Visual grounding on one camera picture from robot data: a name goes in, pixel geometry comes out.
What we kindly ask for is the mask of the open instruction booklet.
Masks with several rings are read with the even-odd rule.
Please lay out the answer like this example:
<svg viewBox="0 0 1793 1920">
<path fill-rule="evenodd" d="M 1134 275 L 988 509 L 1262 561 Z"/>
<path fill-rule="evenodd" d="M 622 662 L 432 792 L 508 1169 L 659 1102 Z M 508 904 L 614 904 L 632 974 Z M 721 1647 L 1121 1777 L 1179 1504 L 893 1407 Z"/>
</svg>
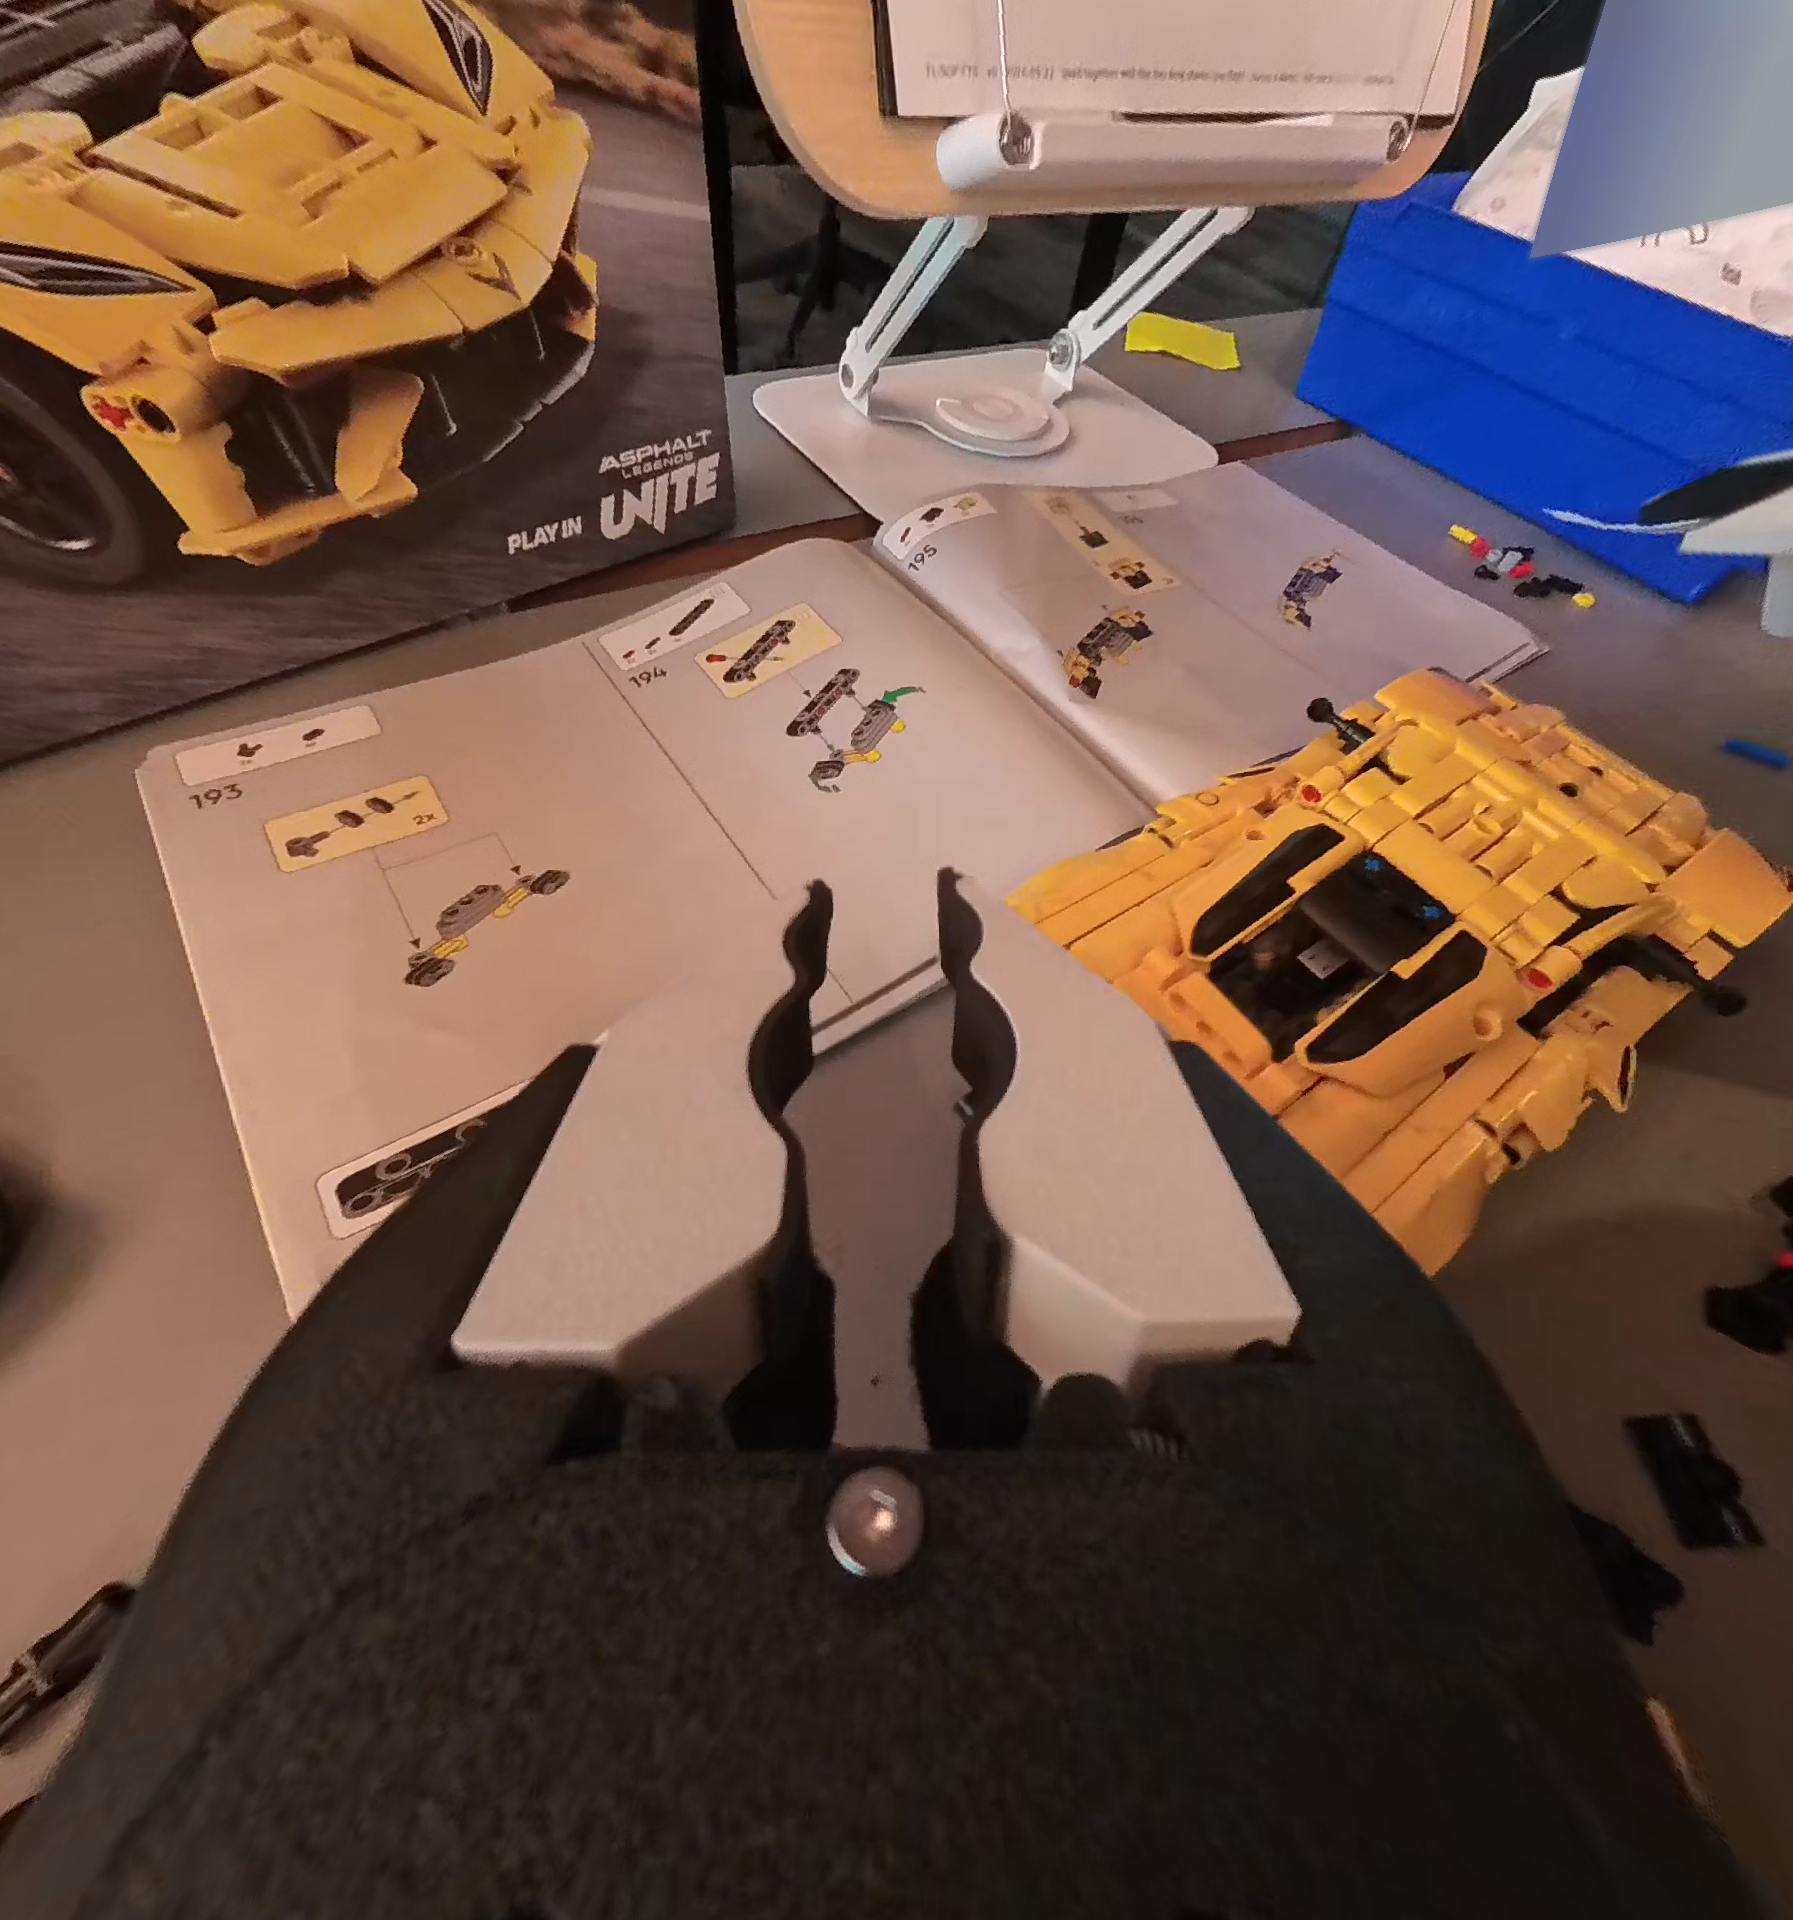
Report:
<svg viewBox="0 0 1793 1920">
<path fill-rule="evenodd" d="M 158 749 L 142 797 L 285 1307 L 481 1116 L 818 878 L 829 1050 L 991 892 L 1438 667 L 1548 649 L 1248 466 L 977 485 L 523 658 Z"/>
</svg>

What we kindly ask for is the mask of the yellow toy brick car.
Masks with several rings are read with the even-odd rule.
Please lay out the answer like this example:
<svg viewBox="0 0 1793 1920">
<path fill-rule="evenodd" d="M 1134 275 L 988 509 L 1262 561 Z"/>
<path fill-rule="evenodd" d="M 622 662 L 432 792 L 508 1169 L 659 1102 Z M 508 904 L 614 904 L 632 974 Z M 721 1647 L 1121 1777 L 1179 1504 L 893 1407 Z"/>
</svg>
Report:
<svg viewBox="0 0 1793 1920">
<path fill-rule="evenodd" d="M 1489 1190 L 1626 1111 L 1793 868 L 1554 705 L 1415 671 L 1007 901 L 1226 1070 L 1438 1274 Z"/>
</svg>

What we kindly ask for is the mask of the patterned paper bag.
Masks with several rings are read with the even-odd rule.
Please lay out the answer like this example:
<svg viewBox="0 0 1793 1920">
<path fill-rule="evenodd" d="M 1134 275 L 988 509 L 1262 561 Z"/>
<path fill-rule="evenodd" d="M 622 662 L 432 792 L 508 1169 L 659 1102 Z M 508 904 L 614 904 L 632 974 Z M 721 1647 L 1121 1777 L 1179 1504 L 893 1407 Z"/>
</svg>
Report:
<svg viewBox="0 0 1793 1920">
<path fill-rule="evenodd" d="M 1533 85 L 1530 105 L 1456 196 L 1477 227 L 1533 243 L 1539 218 L 1559 204 L 1554 169 L 1566 156 L 1583 67 Z M 1670 297 L 1714 320 L 1793 342 L 1793 204 L 1662 227 L 1562 252 L 1607 279 Z M 1793 447 L 1714 461 L 1696 477 L 1653 494 L 1634 524 L 1682 530 L 1752 511 L 1793 492 Z"/>
</svg>

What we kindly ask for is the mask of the printed instruction sheet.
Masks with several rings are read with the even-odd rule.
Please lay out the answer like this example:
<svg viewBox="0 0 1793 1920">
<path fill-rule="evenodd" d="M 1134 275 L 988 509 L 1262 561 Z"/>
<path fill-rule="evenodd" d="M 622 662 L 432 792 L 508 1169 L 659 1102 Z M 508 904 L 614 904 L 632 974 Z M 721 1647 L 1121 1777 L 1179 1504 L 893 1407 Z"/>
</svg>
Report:
<svg viewBox="0 0 1793 1920">
<path fill-rule="evenodd" d="M 874 3 L 897 117 L 1458 108 L 1471 3 Z"/>
</svg>

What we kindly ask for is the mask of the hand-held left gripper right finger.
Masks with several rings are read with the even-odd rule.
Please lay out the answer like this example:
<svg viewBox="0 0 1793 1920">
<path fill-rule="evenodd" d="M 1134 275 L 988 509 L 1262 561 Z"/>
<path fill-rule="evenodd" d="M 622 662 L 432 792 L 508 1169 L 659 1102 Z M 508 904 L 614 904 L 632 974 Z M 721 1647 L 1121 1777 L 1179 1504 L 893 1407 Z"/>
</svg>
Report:
<svg viewBox="0 0 1793 1920">
<path fill-rule="evenodd" d="M 1162 1028 L 977 878 L 941 870 L 936 901 L 978 1345 L 1038 1394 L 1287 1345 L 1301 1307 Z"/>
</svg>

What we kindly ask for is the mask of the wooden book stand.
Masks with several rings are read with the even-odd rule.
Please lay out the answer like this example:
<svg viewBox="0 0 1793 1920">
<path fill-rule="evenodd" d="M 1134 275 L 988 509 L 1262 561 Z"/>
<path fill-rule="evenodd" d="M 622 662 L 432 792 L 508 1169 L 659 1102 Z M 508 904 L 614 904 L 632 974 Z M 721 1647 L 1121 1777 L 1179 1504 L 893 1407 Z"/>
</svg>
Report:
<svg viewBox="0 0 1793 1920">
<path fill-rule="evenodd" d="M 1458 108 L 1310 114 L 883 110 L 872 4 L 735 4 L 768 117 L 838 204 L 920 219 L 832 374 L 773 378 L 759 415 L 864 511 L 893 516 L 968 483 L 1120 488 L 1216 451 L 1089 370 L 1125 323 L 1267 204 L 1387 198 L 1451 138 L 1492 4 L 1474 4 Z M 958 260 L 1005 218 L 1165 213 L 1168 224 L 1042 347 L 899 358 Z"/>
</svg>

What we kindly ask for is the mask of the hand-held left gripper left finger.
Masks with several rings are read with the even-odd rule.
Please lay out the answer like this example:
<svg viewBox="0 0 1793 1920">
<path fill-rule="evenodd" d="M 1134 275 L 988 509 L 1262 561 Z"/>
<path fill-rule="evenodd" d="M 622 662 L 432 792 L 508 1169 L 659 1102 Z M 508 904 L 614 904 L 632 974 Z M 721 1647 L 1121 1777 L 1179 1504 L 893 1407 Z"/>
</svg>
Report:
<svg viewBox="0 0 1793 1920">
<path fill-rule="evenodd" d="M 836 1425 L 808 1151 L 832 891 L 813 879 L 613 1021 L 450 1334 L 462 1361 L 671 1385 L 724 1425 Z"/>
</svg>

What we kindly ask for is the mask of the toy car box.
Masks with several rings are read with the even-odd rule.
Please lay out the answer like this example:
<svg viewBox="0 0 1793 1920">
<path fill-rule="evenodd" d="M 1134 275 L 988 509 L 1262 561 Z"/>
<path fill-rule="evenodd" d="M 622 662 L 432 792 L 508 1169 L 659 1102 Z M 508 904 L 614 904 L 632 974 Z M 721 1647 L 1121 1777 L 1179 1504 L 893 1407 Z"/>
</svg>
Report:
<svg viewBox="0 0 1793 1920">
<path fill-rule="evenodd" d="M 696 13 L 0 3 L 0 768 L 732 526 Z"/>
</svg>

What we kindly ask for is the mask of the dark brick axle piece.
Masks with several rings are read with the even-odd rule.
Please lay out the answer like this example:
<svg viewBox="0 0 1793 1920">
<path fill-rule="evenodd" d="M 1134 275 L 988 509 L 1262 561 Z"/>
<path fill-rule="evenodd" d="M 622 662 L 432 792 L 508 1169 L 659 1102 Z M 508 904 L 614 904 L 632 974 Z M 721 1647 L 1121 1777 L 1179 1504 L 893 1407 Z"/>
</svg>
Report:
<svg viewBox="0 0 1793 1920">
<path fill-rule="evenodd" d="M 0 1679 L 0 1755 L 93 1679 L 93 1670 L 102 1663 L 128 1621 L 135 1597 L 135 1583 L 108 1581 L 65 1623 L 47 1631 L 16 1656 Z"/>
</svg>

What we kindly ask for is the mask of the black flat brick piece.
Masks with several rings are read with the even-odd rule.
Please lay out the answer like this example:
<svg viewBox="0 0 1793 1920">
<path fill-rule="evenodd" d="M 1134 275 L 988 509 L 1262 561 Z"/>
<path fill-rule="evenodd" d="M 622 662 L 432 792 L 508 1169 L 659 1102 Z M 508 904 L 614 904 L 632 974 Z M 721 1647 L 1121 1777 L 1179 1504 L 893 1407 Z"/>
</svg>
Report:
<svg viewBox="0 0 1793 1920">
<path fill-rule="evenodd" d="M 1621 1421 L 1682 1549 L 1763 1549 L 1739 1471 L 1714 1445 L 1696 1412 Z"/>
</svg>

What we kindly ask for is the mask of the blue plastic bin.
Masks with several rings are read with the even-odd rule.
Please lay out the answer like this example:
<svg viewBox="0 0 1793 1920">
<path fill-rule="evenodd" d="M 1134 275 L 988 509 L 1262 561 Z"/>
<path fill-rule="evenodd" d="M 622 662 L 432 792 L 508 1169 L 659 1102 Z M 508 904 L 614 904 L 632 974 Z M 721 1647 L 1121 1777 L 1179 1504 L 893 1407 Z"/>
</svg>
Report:
<svg viewBox="0 0 1793 1920">
<path fill-rule="evenodd" d="M 1364 202 L 1297 397 L 1696 603 L 1752 557 L 1686 556 L 1630 524 L 1653 495 L 1793 447 L 1793 337 L 1456 213 L 1461 173 Z"/>
</svg>

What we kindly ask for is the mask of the grey desk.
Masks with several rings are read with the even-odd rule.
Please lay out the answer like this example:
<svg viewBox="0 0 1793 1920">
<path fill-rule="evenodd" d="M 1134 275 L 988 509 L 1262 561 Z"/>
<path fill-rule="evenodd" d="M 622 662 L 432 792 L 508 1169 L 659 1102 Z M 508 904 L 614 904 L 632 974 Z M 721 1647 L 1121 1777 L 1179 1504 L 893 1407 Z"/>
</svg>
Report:
<svg viewBox="0 0 1793 1920">
<path fill-rule="evenodd" d="M 135 1577 L 286 1326 L 135 790 L 166 739 L 347 704 L 599 627 L 854 506 L 727 383 L 741 516 L 718 547 L 628 566 L 569 609 L 343 658 L 0 772 L 0 1190 L 23 1243 L 0 1283 L 0 1673 L 97 1583 Z M 1522 611 L 1548 653 L 1512 676 L 1725 826 L 1793 864 L 1793 639 L 1763 589 L 1679 607 L 1580 557 L 1590 611 Z M 1793 910 L 1729 979 L 1748 1010 L 1681 1010 L 1640 1051 L 1630 1112 L 1595 1111 L 1512 1174 L 1438 1284 L 1566 1489 L 1673 1564 L 1688 1597 L 1636 1669 L 1688 1741 L 1725 1833 L 1793 1914 L 1793 1354 L 1703 1322 L 1711 1284 L 1773 1256 L 1766 1188 L 1793 1174 Z M 1763 1549 L 1682 1549 L 1623 1418 L 1696 1412 Z"/>
</svg>

